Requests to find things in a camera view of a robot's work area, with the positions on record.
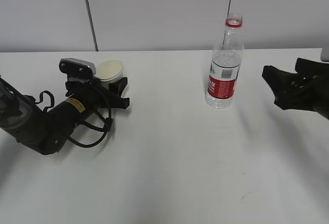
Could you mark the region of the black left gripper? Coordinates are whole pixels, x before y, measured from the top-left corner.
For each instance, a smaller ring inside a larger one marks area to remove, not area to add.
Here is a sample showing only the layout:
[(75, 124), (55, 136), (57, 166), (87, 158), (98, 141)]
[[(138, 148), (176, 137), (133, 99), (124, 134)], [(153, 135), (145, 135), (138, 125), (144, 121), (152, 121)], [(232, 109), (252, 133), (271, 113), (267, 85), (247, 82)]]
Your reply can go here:
[[(109, 83), (109, 91), (122, 94), (128, 84), (128, 78), (123, 77), (114, 83)], [(109, 97), (109, 91), (96, 79), (78, 79), (67, 77), (65, 83), (67, 99), (64, 101), (65, 111), (92, 111), (99, 108), (127, 109), (129, 98)]]

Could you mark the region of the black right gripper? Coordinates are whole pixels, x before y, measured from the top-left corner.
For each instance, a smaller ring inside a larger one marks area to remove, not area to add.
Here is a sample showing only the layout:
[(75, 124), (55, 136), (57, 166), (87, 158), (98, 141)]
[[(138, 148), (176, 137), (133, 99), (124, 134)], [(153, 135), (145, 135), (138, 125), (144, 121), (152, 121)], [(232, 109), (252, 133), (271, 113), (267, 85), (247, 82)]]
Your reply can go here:
[(297, 58), (296, 73), (271, 65), (263, 67), (262, 78), (282, 110), (304, 110), (328, 118), (328, 63)]

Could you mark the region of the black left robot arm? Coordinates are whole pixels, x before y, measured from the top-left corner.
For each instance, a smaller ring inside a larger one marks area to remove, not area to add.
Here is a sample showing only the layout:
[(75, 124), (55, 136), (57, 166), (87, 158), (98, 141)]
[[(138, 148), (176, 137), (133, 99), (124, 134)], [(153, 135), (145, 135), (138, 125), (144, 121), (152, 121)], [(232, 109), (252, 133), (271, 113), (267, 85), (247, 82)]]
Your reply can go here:
[[(36, 101), (1, 80), (1, 129), (42, 155), (58, 152), (66, 141), (82, 148), (94, 147), (111, 131), (112, 110), (129, 107), (129, 98), (121, 96), (127, 84), (126, 77), (107, 87), (97, 79), (68, 79), (67, 98), (55, 105), (53, 94), (47, 90)], [(71, 135), (79, 125), (101, 132), (102, 136), (90, 144), (78, 142)]]

